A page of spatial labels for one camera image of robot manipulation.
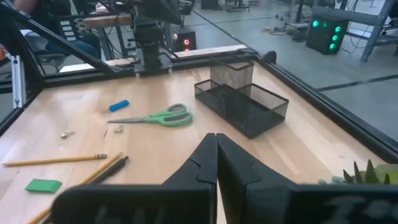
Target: scissors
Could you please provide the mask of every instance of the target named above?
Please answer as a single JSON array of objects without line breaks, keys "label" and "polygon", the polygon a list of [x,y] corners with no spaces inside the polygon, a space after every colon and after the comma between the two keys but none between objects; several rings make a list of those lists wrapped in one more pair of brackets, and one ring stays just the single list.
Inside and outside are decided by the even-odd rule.
[{"label": "scissors", "polygon": [[192,122],[193,115],[187,111],[187,107],[181,103],[169,106],[166,110],[152,113],[148,116],[137,118],[114,119],[108,123],[158,123],[166,127],[177,127]]}]

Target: black pencil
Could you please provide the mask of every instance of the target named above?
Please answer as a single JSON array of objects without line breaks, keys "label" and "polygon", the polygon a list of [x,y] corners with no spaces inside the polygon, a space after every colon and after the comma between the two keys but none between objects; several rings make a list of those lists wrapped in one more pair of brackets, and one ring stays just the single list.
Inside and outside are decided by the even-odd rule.
[{"label": "black pencil", "polygon": [[[89,184],[100,184],[104,182],[106,179],[112,177],[113,175],[117,174],[123,167],[126,165],[126,161],[129,159],[128,156],[119,159],[113,165],[111,165],[106,171],[102,174],[97,176],[91,183]],[[52,223],[51,215],[49,215],[42,224],[50,224]]]}]

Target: green eraser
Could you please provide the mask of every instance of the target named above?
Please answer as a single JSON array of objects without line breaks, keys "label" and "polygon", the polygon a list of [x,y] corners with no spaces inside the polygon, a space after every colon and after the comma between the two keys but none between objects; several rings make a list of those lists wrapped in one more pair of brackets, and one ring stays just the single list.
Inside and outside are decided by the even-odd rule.
[{"label": "green eraser", "polygon": [[44,179],[33,179],[25,187],[25,190],[29,192],[42,192],[54,194],[60,187],[62,183],[57,180],[44,180]]}]

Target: blue eraser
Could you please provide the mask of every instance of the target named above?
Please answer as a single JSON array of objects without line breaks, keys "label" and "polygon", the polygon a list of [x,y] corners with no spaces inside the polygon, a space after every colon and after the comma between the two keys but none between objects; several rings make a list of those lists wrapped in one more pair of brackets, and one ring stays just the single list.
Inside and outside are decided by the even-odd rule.
[{"label": "blue eraser", "polygon": [[109,106],[109,111],[113,112],[113,111],[117,111],[120,108],[123,108],[125,106],[128,106],[130,102],[128,102],[128,100],[122,100],[119,103],[115,103],[111,106]]}]

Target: yellow pencil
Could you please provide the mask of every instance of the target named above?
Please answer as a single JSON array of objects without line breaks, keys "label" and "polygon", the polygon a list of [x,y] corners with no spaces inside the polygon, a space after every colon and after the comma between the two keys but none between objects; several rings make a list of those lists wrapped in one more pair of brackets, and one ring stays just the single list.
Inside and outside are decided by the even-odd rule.
[{"label": "yellow pencil", "polygon": [[80,157],[65,157],[65,158],[55,158],[55,159],[43,159],[34,161],[12,161],[6,162],[3,166],[27,166],[27,165],[37,165],[37,164],[48,164],[55,162],[76,162],[76,161],[87,161],[93,159],[106,159],[106,154],[95,154],[92,156],[80,156]]},{"label": "yellow pencil", "polygon": [[[89,175],[80,185],[90,183],[98,174],[102,173],[102,171],[106,170],[109,166],[111,166],[117,159],[121,157],[122,153],[120,152],[118,155],[114,156],[112,159],[108,160],[104,165],[98,168],[94,173]],[[43,218],[45,218],[50,213],[50,208],[46,208],[39,214],[37,214],[33,219],[31,219],[28,224],[36,224]]]}]

